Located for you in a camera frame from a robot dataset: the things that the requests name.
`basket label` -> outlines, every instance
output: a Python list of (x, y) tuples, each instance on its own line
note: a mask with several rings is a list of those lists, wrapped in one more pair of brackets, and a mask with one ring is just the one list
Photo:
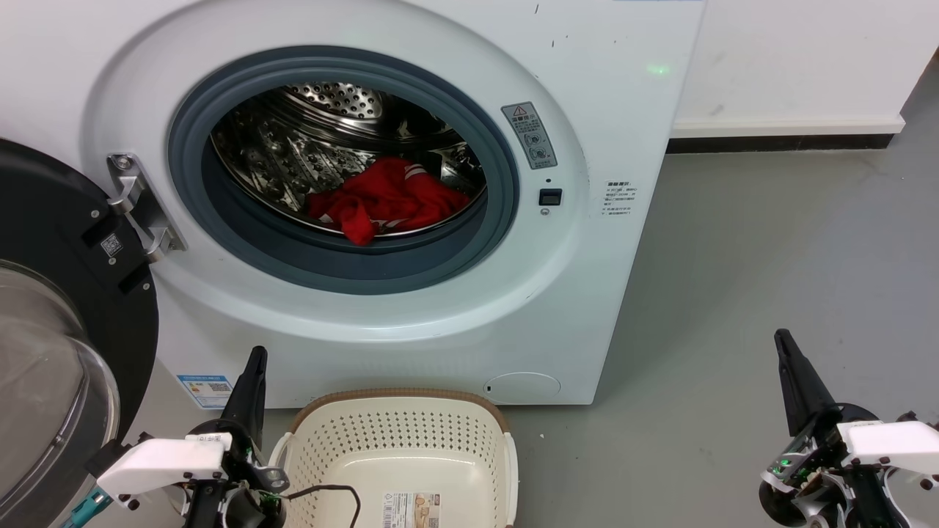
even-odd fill
[(440, 494), (385, 493), (381, 528), (440, 528)]

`door hinge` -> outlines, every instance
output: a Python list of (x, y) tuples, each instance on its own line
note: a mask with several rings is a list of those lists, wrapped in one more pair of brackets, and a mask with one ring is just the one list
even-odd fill
[(150, 262), (163, 258), (168, 251), (186, 250), (186, 243), (170, 222), (150, 189), (144, 168), (133, 154), (108, 156), (108, 172), (120, 195), (108, 200), (117, 214), (126, 216), (144, 243), (144, 255)]

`brown basket rim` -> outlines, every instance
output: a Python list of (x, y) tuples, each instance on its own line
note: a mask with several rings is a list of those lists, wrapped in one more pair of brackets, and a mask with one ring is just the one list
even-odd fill
[(305, 420), (306, 417), (310, 415), (310, 413), (319, 409), (320, 407), (325, 407), (326, 405), (335, 403), (337, 401), (349, 401), (352, 399), (367, 399), (377, 397), (436, 397), (441, 399), (455, 399), (459, 401), (475, 403), (492, 414), (493, 418), (496, 419), (496, 422), (499, 423), (499, 427), (502, 429), (503, 433), (509, 432), (508, 420), (505, 419), (505, 416), (501, 411), (499, 411), (499, 408), (496, 407), (495, 404), (482, 396), (460, 391), (447, 391), (443, 389), (361, 389), (357, 391), (332, 393), (318, 397), (317, 399), (311, 401), (306, 407), (297, 413), (293, 423), (290, 424), (290, 434), (297, 434), (297, 429), (300, 428), (300, 424), (303, 423), (303, 420)]

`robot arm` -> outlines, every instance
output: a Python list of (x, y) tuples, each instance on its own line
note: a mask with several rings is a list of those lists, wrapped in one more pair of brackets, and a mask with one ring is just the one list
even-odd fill
[(98, 489), (73, 510), (80, 526), (112, 500), (134, 510), (137, 496), (165, 486), (185, 492), (186, 528), (280, 528), (280, 493), (290, 487), (282, 468), (266, 465), (259, 442), (264, 420), (268, 352), (254, 347), (222, 416), (183, 440), (142, 435), (133, 447), (108, 443), (86, 466)]
[[(939, 431), (912, 413), (886, 424), (836, 403), (788, 330), (776, 332), (776, 344), (793, 440), (762, 473), (764, 511), (785, 526), (910, 528), (888, 478), (899, 469), (939, 477)], [(926, 476), (921, 486), (935, 483)]]

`stainless steel drum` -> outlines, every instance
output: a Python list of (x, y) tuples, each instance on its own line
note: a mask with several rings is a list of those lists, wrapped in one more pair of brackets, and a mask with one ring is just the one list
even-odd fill
[(456, 131), (420, 106), (359, 85), (287, 85), (251, 98), (215, 126), (212, 145), (234, 181), (290, 220), (341, 234), (305, 214), (306, 197), (336, 189), (381, 156), (421, 163), (471, 200), (433, 229), (469, 208), (485, 191), (485, 175)]

